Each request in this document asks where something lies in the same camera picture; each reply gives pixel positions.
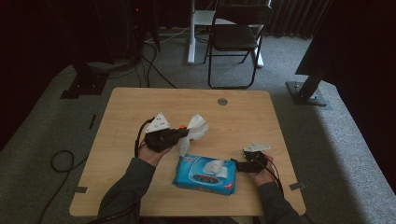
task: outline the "blue wipes package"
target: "blue wipes package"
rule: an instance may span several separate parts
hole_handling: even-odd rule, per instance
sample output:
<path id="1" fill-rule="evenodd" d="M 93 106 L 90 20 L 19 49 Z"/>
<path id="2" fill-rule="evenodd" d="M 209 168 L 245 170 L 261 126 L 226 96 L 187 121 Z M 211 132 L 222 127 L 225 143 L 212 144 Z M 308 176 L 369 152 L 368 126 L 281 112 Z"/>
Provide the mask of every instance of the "blue wipes package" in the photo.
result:
<path id="1" fill-rule="evenodd" d="M 235 162 L 186 154 L 177 164 L 174 185 L 230 195 L 235 192 Z"/>

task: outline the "small metal disc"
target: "small metal disc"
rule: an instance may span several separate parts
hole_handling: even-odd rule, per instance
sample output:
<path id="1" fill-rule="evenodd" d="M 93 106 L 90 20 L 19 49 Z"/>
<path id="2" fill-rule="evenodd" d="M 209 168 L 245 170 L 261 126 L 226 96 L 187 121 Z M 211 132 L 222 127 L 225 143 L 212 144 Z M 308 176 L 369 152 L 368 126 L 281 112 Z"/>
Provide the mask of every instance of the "small metal disc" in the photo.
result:
<path id="1" fill-rule="evenodd" d="M 224 99 L 224 98 L 219 98 L 218 99 L 218 104 L 219 105 L 227 105 L 228 101 L 226 99 Z"/>

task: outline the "person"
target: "person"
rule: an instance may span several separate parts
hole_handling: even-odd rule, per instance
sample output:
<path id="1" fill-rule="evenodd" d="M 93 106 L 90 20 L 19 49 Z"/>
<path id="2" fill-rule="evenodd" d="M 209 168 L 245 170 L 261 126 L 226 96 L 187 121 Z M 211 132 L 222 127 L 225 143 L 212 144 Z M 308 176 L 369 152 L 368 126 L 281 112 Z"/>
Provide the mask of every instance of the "person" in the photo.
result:
<path id="1" fill-rule="evenodd" d="M 148 191 L 161 158 L 170 150 L 171 148 L 168 148 L 158 153 L 150 150 L 142 142 L 137 158 L 131 159 L 125 175 L 105 194 L 99 207 L 98 219 L 91 223 L 139 223 L 140 200 Z M 266 157 L 270 161 L 274 160 L 272 157 Z M 267 162 L 267 168 L 273 170 L 271 162 Z M 298 213 L 283 198 L 272 175 L 265 169 L 257 174 L 247 173 L 247 175 L 258 188 L 267 224 L 300 223 Z"/>

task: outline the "sleeve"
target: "sleeve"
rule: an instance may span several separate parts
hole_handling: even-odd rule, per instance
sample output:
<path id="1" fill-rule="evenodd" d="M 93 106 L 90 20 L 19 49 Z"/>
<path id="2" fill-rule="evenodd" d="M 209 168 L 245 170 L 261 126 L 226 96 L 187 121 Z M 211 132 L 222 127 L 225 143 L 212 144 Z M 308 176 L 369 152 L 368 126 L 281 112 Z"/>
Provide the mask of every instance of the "sleeve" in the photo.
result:
<path id="1" fill-rule="evenodd" d="M 148 191 L 154 172 L 154 166 L 133 158 L 125 175 L 110 188 L 102 199 L 98 219 L 118 214 L 134 206 L 128 214 L 107 223 L 138 223 L 140 200 Z"/>
<path id="2" fill-rule="evenodd" d="M 259 186 L 265 223 L 301 223 L 300 216 L 286 201 L 275 182 Z"/>

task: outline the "human hand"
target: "human hand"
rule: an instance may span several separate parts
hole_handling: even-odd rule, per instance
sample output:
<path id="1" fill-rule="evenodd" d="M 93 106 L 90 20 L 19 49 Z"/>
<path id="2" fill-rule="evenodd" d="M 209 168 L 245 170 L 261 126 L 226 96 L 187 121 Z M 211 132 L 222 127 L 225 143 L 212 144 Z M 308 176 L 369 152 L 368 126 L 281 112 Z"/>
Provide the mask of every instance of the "human hand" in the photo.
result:
<path id="1" fill-rule="evenodd" d="M 156 152 L 154 150 L 149 149 L 145 141 L 142 141 L 139 145 L 139 153 L 137 154 L 137 158 L 151 164 L 154 167 L 157 167 L 158 163 L 160 163 L 161 158 L 171 149 L 172 148 L 169 147 L 164 151 Z"/>
<path id="2" fill-rule="evenodd" d="M 274 158 L 265 155 L 267 158 L 267 168 L 274 173 L 274 169 L 272 167 L 272 161 Z M 269 183 L 269 182 L 276 182 L 275 178 L 264 168 L 259 173 L 247 173 L 247 175 L 253 180 L 257 187 Z"/>

